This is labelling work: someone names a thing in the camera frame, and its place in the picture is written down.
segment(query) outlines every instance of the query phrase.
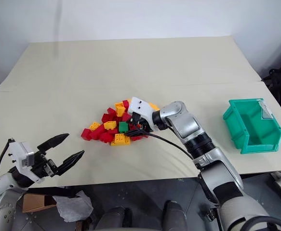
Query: yellow toy block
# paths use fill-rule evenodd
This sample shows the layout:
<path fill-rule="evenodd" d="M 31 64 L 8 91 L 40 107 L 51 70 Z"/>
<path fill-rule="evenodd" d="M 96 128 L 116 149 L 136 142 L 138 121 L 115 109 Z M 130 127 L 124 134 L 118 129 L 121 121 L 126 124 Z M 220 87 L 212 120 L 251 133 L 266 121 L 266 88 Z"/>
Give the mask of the yellow toy block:
<path fill-rule="evenodd" d="M 123 146 L 123 145 L 130 145 L 131 144 L 131 139 L 130 137 L 119 133 L 115 134 L 115 140 L 111 142 L 111 146 Z"/>
<path fill-rule="evenodd" d="M 157 107 L 157 105 L 153 104 L 153 103 L 149 103 L 149 105 L 155 110 L 155 111 L 159 111 L 160 109 Z"/>
<path fill-rule="evenodd" d="M 125 107 L 123 106 L 116 106 L 117 117 L 121 117 L 125 112 Z"/>
<path fill-rule="evenodd" d="M 115 103 L 115 108 L 117 107 L 123 107 L 123 102 L 121 101 L 119 103 Z"/>
<path fill-rule="evenodd" d="M 108 122 L 104 123 L 104 128 L 106 130 L 109 130 L 109 129 L 113 130 L 114 128 L 116 128 L 116 126 L 117 126 L 116 121 L 108 121 Z"/>
<path fill-rule="evenodd" d="M 91 131 L 94 131 L 94 130 L 97 129 L 99 126 L 100 126 L 99 123 L 93 122 L 93 123 L 90 125 L 89 129 L 90 129 Z"/>

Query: white wall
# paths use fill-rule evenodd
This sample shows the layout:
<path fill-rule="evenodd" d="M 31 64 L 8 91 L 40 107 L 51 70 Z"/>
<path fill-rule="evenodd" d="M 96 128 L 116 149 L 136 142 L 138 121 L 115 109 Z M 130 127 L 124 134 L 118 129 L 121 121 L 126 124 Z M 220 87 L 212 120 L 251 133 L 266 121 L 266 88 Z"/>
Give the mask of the white wall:
<path fill-rule="evenodd" d="M 0 83 L 29 42 L 223 35 L 279 67 L 281 0 L 0 0 Z"/>

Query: pile of toy blocks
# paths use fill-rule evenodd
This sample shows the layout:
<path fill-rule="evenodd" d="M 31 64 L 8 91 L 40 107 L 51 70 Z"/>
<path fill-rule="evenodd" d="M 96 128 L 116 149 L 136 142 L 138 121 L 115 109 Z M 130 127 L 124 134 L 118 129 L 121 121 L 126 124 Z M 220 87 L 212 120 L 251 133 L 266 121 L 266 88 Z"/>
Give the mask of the pile of toy blocks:
<path fill-rule="evenodd" d="M 154 110 L 159 108 L 150 103 Z M 120 103 L 115 104 L 115 108 L 108 108 L 107 113 L 103 114 L 102 123 L 93 122 L 89 128 L 85 128 L 81 134 L 81 137 L 86 140 L 100 140 L 104 143 L 110 143 L 111 146 L 130 145 L 131 140 L 137 141 L 147 136 L 135 136 L 128 137 L 125 132 L 129 130 L 135 130 L 135 125 L 128 124 L 131 116 L 127 113 L 129 108 L 129 101 L 123 100 Z"/>

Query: cardboard box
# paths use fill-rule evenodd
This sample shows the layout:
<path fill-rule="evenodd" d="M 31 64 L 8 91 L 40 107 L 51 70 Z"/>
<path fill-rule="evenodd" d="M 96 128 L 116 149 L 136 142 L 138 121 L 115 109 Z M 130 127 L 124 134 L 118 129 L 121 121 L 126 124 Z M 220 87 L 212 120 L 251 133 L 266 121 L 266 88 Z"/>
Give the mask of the cardboard box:
<path fill-rule="evenodd" d="M 23 201 L 23 213 L 41 211 L 56 206 L 52 196 L 25 194 Z"/>

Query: green toy block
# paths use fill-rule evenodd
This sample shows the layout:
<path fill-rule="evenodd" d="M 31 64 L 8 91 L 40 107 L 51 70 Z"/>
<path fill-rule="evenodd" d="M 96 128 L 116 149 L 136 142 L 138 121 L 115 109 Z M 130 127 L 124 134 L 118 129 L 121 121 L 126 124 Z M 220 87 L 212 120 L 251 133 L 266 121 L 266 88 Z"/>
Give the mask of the green toy block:
<path fill-rule="evenodd" d="M 119 122 L 119 133 L 125 133 L 129 130 L 129 125 L 126 122 Z"/>

